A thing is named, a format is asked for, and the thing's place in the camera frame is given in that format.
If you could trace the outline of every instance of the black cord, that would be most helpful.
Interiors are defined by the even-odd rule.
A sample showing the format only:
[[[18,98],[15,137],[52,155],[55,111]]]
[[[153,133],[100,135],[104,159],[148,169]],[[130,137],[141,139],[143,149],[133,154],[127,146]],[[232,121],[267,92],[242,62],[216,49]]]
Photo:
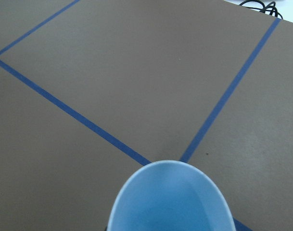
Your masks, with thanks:
[[[269,15],[273,15],[275,17],[280,16],[281,19],[283,19],[282,15],[278,12],[278,9],[276,8],[276,2],[272,1],[270,4],[268,4],[267,6],[260,0],[246,0],[243,1],[241,4],[239,4],[240,6],[243,6],[244,4],[248,3],[248,2],[257,2],[259,4],[262,5],[262,8],[256,8],[256,7],[249,7],[249,6],[245,6],[248,9],[253,9],[253,10],[259,10],[262,13],[266,13],[269,12]]]

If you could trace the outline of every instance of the blue painter's tape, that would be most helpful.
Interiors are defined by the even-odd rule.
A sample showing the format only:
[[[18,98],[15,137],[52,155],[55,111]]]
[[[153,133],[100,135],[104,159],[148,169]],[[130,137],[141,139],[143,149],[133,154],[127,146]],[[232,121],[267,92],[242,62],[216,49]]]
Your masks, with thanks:
[[[101,127],[97,126],[93,122],[91,122],[89,119],[85,118],[83,115],[80,113],[76,112],[74,109],[71,107],[67,106],[65,103],[60,101],[59,99],[55,98],[53,95],[51,95],[49,92],[45,91],[43,88],[29,80],[27,77],[23,76],[20,74],[18,71],[4,63],[2,60],[0,60],[0,67],[2,67],[4,70],[15,76],[17,79],[20,81],[24,82],[26,85],[28,85],[30,88],[32,88],[34,91],[45,97],[47,100],[61,108],[63,111],[71,115],[73,118],[78,120],[80,123],[100,135],[102,138],[107,140],[109,143],[114,145],[116,148],[119,150],[123,151],[125,154],[130,156],[132,159],[140,163],[141,165],[147,165],[150,163],[148,159],[146,159],[144,156],[140,155],[124,143],[122,143],[120,140],[103,130]]]
[[[269,29],[266,31],[265,35],[259,41],[256,48],[253,50],[253,52],[251,53],[251,55],[249,56],[247,61],[244,63],[244,65],[242,66],[242,68],[240,69],[240,71],[238,72],[236,77],[233,79],[233,81],[229,85],[228,89],[224,92],[224,94],[222,95],[222,97],[220,98],[220,100],[218,101],[216,106],[214,107],[213,111],[210,113],[208,118],[205,120],[205,122],[201,126],[198,133],[195,135],[195,137],[191,141],[190,145],[188,146],[188,148],[186,149],[186,151],[184,152],[184,154],[180,158],[180,161],[185,162],[185,163],[187,163],[189,161],[189,159],[193,155],[194,151],[197,149],[200,142],[202,141],[203,137],[205,136],[205,134],[207,133],[209,128],[212,126],[214,120],[216,119],[218,114],[221,112],[222,108],[224,107],[226,102],[229,100],[230,96],[232,95],[232,93],[234,92],[234,90],[236,89],[238,84],[240,83],[241,79],[246,74],[249,67],[251,66],[253,61],[256,59],[257,55],[260,53],[263,46],[266,44],[267,40],[269,39],[272,32],[275,30],[275,28],[277,27],[277,25],[279,24],[280,21],[281,20],[279,18],[276,18],[274,20],[274,22],[271,24]]]
[[[40,27],[42,27],[43,25],[45,25],[47,22],[51,21],[53,18],[55,18],[56,16],[58,16],[59,14],[61,14],[62,12],[66,11],[68,8],[72,7],[73,5],[75,5],[77,2],[79,2],[80,0],[75,0],[72,3],[68,4],[67,6],[65,6],[64,8],[60,9],[58,12],[56,12],[55,14],[51,15],[49,18],[47,18],[45,21],[41,22],[40,24],[38,24],[37,26],[35,26],[34,28],[30,29],[28,32],[26,32],[24,35],[22,35],[21,37],[17,38],[14,42],[12,42],[11,44],[9,44],[8,46],[4,47],[2,50],[0,50],[0,55],[3,54],[4,52],[6,52],[8,49],[10,49],[11,47],[13,47],[14,45],[16,45],[18,42],[20,42],[21,40],[25,39],[26,37],[28,37],[30,34],[32,34],[34,31],[36,31],[37,29],[39,29]]]
[[[236,220],[234,218],[234,224],[237,231],[252,231],[252,229],[248,228],[244,224],[242,224],[240,221]]]

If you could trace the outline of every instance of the white surface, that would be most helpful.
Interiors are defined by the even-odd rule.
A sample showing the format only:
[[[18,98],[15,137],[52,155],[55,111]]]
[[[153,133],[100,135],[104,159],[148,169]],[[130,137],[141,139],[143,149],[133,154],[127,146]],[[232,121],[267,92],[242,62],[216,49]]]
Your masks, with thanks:
[[[244,0],[226,0],[226,1],[239,5]],[[263,1],[262,0],[262,2],[265,5],[267,5],[267,4],[271,3],[272,1]],[[282,14],[283,19],[293,23],[293,0],[277,0],[275,2],[276,2],[276,7],[278,9],[278,12],[280,14]],[[246,6],[260,7],[260,4],[255,3],[255,2],[250,2],[250,3],[246,3]]]

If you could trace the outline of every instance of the blue plastic container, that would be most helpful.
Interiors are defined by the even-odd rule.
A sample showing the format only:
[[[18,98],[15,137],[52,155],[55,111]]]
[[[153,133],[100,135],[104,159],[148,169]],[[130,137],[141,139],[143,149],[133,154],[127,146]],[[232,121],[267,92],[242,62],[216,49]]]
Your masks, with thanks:
[[[165,160],[128,179],[107,231],[235,231],[235,226],[220,190],[203,172]]]

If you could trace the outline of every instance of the gray surface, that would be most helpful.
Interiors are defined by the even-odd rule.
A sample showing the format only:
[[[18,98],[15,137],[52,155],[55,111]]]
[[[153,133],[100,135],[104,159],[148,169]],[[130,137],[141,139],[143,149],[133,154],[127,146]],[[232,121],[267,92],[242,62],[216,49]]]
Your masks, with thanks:
[[[149,160],[178,159],[273,20],[216,0],[81,1],[0,58]]]
[[[72,2],[71,0],[0,0],[0,50]]]
[[[278,25],[190,164],[253,230],[293,231],[293,24]]]
[[[0,68],[0,231],[103,231],[139,168]]]
[[[80,1],[0,59],[151,161],[179,159],[273,20],[218,0]],[[258,60],[190,163],[255,231],[293,231],[291,24]],[[0,68],[0,230],[103,230],[139,167]]]

